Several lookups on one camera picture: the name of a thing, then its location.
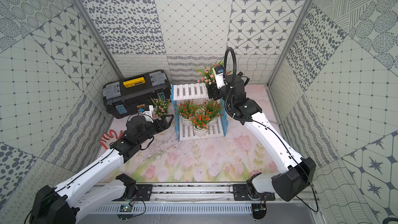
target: tiled wall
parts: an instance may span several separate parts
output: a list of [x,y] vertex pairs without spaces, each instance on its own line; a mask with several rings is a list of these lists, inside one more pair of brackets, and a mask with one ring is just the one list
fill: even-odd
[[250,82],[265,84],[304,0],[82,2],[125,77],[164,69],[173,83],[193,83],[194,66],[220,60],[231,46]]
[[397,2],[315,0],[271,85],[330,223],[398,216]]
[[70,0],[0,0],[0,64],[0,222],[23,223],[38,189],[94,159],[117,77]]

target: black toolbox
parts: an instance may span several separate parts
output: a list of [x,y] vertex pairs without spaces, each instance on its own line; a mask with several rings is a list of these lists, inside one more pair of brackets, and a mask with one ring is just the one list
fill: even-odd
[[[145,83],[125,87],[123,82],[143,77]],[[163,70],[133,76],[112,82],[103,87],[103,103],[106,111],[115,118],[123,118],[138,112],[143,105],[152,105],[151,99],[170,99],[171,86]]]

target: yellow latch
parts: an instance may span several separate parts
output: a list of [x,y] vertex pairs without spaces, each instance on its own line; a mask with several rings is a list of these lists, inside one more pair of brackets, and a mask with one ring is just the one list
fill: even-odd
[[128,88],[128,87],[133,87],[133,86],[137,86],[140,84],[145,83],[145,79],[143,77],[140,78],[136,78],[136,79],[132,79],[126,82],[123,82],[123,85]]

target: white flower pot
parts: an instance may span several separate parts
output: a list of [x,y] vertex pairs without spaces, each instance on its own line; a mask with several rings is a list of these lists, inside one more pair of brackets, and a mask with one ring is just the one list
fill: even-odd
[[204,136],[206,136],[207,134],[207,129],[198,129],[197,127],[195,127],[195,136],[198,138],[202,138]]
[[181,115],[180,115],[180,121],[181,121],[181,124],[186,127],[192,126],[192,122],[189,119],[182,117]]
[[216,126],[216,125],[217,125],[218,118],[219,118],[219,117],[217,117],[217,118],[213,119],[212,121],[210,121],[210,122],[207,124],[207,126],[209,126],[209,127]]

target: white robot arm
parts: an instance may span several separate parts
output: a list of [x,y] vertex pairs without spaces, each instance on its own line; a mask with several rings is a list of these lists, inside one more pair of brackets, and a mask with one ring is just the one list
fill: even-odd
[[[254,133],[271,155],[279,171],[276,176],[261,173],[253,175],[246,181],[248,194],[252,198],[261,198],[264,192],[275,192],[283,200],[290,201],[311,185],[315,162],[309,157],[304,159],[296,152],[272,127],[256,102],[246,98],[244,87],[249,79],[243,82],[242,74],[236,75],[235,54],[231,48],[226,51],[224,64],[227,64],[226,57],[229,51],[234,61],[234,72],[225,76],[223,67],[217,66],[215,74],[223,73],[224,76],[223,79],[217,79],[217,87],[208,88],[208,95],[215,100],[224,99],[226,112]],[[117,176],[115,180],[97,190],[85,193],[109,172],[127,162],[139,150],[143,150],[143,142],[151,138],[153,141],[153,135],[170,127],[172,119],[169,122],[165,118],[153,120],[152,111],[152,106],[140,109],[138,114],[127,121],[127,130],[122,138],[111,144],[109,150],[75,176],[53,188],[45,186],[40,189],[30,212],[29,223],[77,223],[109,201],[119,198],[132,199],[137,187],[135,180],[125,174]]]

